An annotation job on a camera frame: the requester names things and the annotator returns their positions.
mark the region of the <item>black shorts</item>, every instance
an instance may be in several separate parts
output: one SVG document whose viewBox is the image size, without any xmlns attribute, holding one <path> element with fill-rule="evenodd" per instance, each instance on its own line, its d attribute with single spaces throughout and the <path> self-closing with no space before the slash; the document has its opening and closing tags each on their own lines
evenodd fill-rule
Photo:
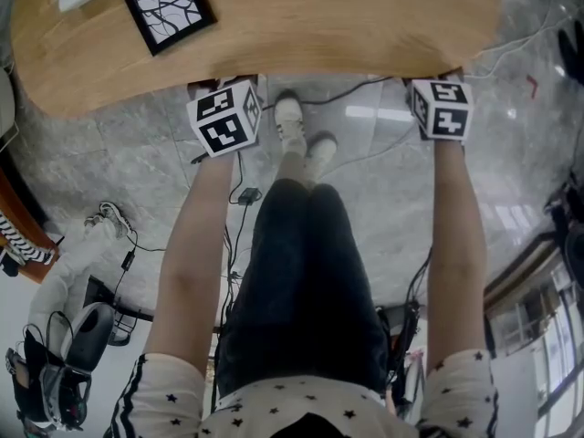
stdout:
<svg viewBox="0 0 584 438">
<path fill-rule="evenodd" d="M 315 375 L 385 394 L 388 346 L 337 191 L 280 180 L 219 349 L 221 396 L 269 378 Z"/>
</svg>

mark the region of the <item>marble floor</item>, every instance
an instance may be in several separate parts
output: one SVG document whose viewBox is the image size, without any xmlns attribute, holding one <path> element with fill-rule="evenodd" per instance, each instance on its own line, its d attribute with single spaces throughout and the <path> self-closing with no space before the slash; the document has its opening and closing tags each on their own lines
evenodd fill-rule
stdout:
<svg viewBox="0 0 584 438">
<path fill-rule="evenodd" d="M 581 151 L 584 89 L 566 78 L 557 32 L 573 36 L 583 0 L 504 0 L 494 44 L 465 67 L 476 103 L 466 157 L 481 205 L 495 275 L 538 228 L 542 207 Z M 0 32 L 6 37 L 7 32 Z M 16 164 L 51 221 L 64 229 L 72 218 L 95 212 L 99 201 L 120 205 L 136 227 L 140 245 L 164 248 L 189 185 L 190 160 L 203 152 L 186 115 L 185 86 L 124 101 L 76 120 L 51 119 L 18 86 L 20 137 L 10 146 Z M 535 79 L 538 89 L 527 77 Z M 292 88 L 302 99 L 328 99 L 367 75 L 268 76 L 260 95 L 274 101 Z M 431 244 L 433 156 L 417 129 L 400 118 L 407 110 L 398 79 L 371 84 L 322 107 L 306 106 L 308 135 L 329 130 L 339 153 L 323 181 L 340 192 L 365 263 L 374 300 L 399 304 Z M 281 157 L 274 121 L 262 119 L 260 145 L 243 152 L 244 185 L 266 192 Z M 239 171 L 234 170 L 234 183 Z M 235 269 L 245 271 L 259 205 L 250 208 Z M 232 235 L 243 208 L 231 206 Z M 93 266 L 115 287 L 131 249 L 120 242 Z M 152 311 L 162 253 L 138 250 L 120 286 L 125 304 Z"/>
</svg>

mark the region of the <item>star print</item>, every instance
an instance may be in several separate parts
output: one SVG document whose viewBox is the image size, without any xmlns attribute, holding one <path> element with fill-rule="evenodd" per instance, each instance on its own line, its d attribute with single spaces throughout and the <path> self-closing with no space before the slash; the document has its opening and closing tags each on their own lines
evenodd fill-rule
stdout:
<svg viewBox="0 0 584 438">
<path fill-rule="evenodd" d="M 457 420 L 459 428 L 468 428 L 473 421 L 469 420 L 468 417 L 464 417 L 462 420 Z"/>
</svg>

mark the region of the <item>framed picture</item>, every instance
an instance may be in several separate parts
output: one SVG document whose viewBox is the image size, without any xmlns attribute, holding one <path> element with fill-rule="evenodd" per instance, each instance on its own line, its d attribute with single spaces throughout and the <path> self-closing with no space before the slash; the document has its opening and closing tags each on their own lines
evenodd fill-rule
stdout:
<svg viewBox="0 0 584 438">
<path fill-rule="evenodd" d="M 207 0 L 125 0 L 153 55 L 216 22 Z"/>
</svg>

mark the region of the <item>white sneaker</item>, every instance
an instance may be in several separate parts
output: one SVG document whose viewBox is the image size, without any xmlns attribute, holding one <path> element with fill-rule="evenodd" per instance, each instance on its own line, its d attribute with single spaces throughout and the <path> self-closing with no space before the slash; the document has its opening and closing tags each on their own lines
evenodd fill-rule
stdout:
<svg viewBox="0 0 584 438">
<path fill-rule="evenodd" d="M 296 152 L 304 157 L 307 153 L 307 140 L 304 135 L 302 106 L 297 95 L 286 90 L 276 100 L 274 118 L 284 154 Z"/>
<path fill-rule="evenodd" d="M 99 205 L 99 212 L 116 226 L 116 238 L 118 240 L 125 238 L 126 235 L 132 232 L 130 222 L 128 222 L 128 219 L 121 213 L 120 208 L 114 203 L 109 201 L 102 202 Z"/>
<path fill-rule="evenodd" d="M 335 156 L 338 144 L 332 133 L 322 131 L 310 141 L 307 158 L 304 162 L 305 176 L 308 184 L 314 186 Z"/>
</svg>

